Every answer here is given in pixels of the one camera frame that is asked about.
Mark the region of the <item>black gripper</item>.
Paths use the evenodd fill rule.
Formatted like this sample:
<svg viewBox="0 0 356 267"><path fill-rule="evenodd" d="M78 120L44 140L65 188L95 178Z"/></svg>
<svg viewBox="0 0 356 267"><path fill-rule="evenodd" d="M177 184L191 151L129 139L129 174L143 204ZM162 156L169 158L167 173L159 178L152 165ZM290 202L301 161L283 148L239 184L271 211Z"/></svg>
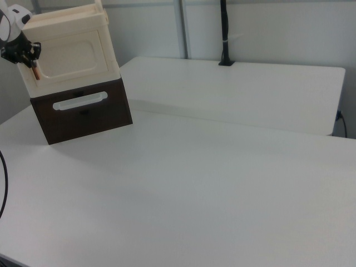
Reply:
<svg viewBox="0 0 356 267"><path fill-rule="evenodd" d="M28 68L36 68L36 60L39 59L41 51L40 42L30 42L21 32L17 38L8 42L1 49L1 57L14 64L23 63Z"/></svg>

